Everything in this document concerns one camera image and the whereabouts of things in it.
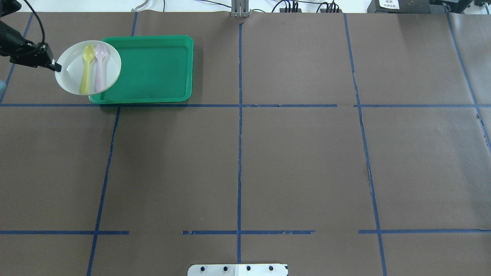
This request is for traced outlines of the aluminium frame post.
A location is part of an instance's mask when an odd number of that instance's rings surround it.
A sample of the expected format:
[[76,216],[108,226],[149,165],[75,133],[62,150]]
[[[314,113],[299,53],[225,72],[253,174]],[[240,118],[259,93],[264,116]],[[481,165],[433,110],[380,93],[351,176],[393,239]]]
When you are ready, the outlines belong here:
[[246,18],[250,16],[249,0],[232,0],[231,17]]

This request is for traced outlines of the black box device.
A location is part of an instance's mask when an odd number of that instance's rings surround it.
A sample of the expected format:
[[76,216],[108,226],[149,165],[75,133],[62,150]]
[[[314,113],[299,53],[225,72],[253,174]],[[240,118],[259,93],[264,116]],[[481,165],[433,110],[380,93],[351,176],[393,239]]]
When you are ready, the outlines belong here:
[[372,0],[367,13],[444,14],[446,9],[432,0]]

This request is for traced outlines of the pink plastic spoon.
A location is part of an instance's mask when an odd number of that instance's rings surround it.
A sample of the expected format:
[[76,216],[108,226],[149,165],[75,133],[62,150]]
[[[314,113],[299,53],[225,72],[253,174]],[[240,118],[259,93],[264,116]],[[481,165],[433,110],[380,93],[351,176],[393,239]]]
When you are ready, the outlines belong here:
[[100,92],[105,87],[105,72],[103,63],[107,55],[107,49],[105,44],[99,43],[95,48],[95,58],[96,58],[96,80],[95,80],[95,91]]

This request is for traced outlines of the yellow plastic spoon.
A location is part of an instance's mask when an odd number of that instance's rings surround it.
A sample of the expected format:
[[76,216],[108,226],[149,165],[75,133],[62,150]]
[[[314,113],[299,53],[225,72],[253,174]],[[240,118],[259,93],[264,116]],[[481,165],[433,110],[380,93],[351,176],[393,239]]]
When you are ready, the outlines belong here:
[[95,58],[95,50],[92,45],[87,45],[82,53],[82,59],[84,61],[84,69],[81,77],[81,85],[79,92],[82,95],[87,95],[89,86],[91,84],[91,61]]

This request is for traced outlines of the green plastic tray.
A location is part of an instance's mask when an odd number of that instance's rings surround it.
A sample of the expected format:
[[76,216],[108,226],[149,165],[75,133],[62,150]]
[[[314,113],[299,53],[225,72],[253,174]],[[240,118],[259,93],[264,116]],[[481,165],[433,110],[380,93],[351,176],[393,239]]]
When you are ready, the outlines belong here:
[[187,35],[107,37],[121,58],[117,81],[93,104],[184,102],[193,87],[194,41]]

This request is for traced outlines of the white round plate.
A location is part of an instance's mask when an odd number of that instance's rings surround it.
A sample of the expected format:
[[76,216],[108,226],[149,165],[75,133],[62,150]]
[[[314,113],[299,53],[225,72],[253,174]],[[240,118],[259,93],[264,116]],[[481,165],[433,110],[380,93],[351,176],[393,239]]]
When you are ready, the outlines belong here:
[[117,50],[106,42],[82,41],[66,49],[57,61],[58,85],[68,93],[89,96],[113,86],[121,73],[122,61]]

